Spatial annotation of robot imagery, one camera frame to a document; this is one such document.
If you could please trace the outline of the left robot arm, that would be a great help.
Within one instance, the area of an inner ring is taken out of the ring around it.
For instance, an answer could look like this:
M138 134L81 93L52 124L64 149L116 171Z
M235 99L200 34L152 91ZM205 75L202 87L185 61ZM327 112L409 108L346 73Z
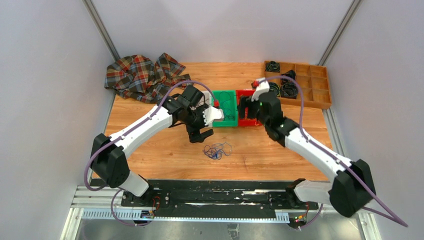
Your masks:
M202 143L211 136L213 130L200 130L222 120L224 114L217 100L199 105L205 97L202 91L189 85L182 94L166 94L151 111L123 130L110 136L99 134L94 138L84 172L87 174L88 169L93 170L108 187L130 192L140 206L149 206L153 201L153 188L147 180L130 170L128 158L155 134L177 124L186 126L191 143Z

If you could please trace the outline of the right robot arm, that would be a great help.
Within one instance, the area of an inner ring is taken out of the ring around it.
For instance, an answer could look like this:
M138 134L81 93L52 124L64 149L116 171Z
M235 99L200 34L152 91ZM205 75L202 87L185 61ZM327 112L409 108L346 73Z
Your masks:
M272 93L257 100L242 96L238 108L243 117L260 122L267 135L317 167L327 182L298 179L286 191L286 203L294 209L305 202L331 205L344 217L351 217L376 195L370 166L339 155L310 136L296 121L284 116L280 101Z

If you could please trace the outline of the red plastic bin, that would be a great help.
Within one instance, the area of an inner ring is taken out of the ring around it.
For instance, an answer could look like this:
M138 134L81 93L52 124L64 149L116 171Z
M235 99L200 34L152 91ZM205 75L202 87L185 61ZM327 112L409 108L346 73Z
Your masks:
M246 108L244 111L242 111L240 107L241 98L250 97L253 95L254 92L255 92L254 89L237 89L235 91L236 102L237 102L237 114L238 114L237 126L238 127L253 127L253 126L257 127L262 125L255 118L247 118L248 109Z

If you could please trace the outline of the green plastic bin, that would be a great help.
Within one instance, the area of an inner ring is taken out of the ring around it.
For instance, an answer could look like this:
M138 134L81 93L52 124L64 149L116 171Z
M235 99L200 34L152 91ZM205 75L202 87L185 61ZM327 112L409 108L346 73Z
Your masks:
M214 96L219 101L219 106L223 110L224 119L214 121L214 128L226 128L238 126L238 109L235 90L214 90Z

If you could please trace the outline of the white plastic bin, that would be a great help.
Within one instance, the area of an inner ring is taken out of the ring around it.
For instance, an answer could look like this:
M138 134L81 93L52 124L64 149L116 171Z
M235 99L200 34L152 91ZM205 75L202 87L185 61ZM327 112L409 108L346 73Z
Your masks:
M196 107L201 107L203 105L208 105L208 106L213 105L214 99L211 96L211 93L207 90L202 91L202 93L203 93L203 96L200 98L200 101L198 102Z

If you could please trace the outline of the wooden compartment tray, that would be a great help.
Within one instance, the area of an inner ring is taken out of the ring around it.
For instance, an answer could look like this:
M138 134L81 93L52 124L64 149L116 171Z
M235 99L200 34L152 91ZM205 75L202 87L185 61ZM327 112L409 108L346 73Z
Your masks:
M265 72L265 62L263 63L262 69L263 76L266 78L279 76L289 70L295 71L296 81L302 88L305 107L327 110L332 106L329 75L325 66L294 62L279 62L280 73L275 73Z

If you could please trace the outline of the plaid cloth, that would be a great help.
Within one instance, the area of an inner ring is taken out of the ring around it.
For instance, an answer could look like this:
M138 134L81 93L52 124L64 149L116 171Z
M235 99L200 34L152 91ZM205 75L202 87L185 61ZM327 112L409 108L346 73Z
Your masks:
M123 57L106 68L104 88L112 90L123 99L154 104L160 101L168 90L183 81L190 81L189 74L183 74L186 67L167 53L156 61L141 54Z

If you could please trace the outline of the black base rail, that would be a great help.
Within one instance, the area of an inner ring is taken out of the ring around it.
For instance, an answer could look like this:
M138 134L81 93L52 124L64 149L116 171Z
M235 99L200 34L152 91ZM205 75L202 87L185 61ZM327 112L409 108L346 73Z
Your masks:
M286 192L289 181L160 180L153 189L137 197L128 191L118 195L114 207L154 212L155 219L173 221L279 221L283 213L317 210L315 202L291 204Z

